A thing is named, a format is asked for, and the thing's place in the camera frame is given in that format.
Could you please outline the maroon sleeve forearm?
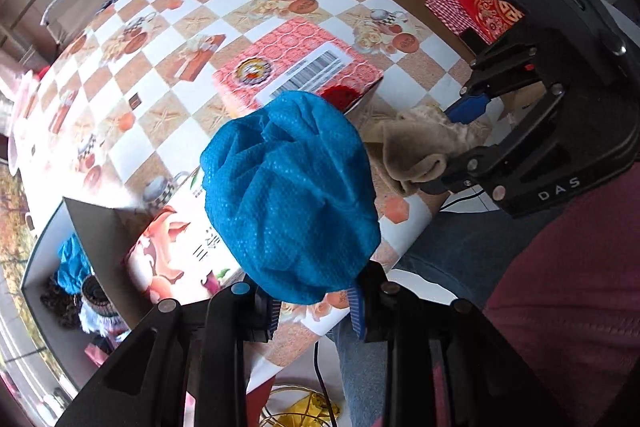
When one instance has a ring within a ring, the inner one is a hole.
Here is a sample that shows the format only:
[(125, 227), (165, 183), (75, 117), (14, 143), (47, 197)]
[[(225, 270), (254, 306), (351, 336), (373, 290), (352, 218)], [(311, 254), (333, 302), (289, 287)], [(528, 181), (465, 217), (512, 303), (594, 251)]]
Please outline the maroon sleeve forearm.
[(570, 420), (594, 425), (639, 360), (639, 169), (572, 200), (484, 312)]

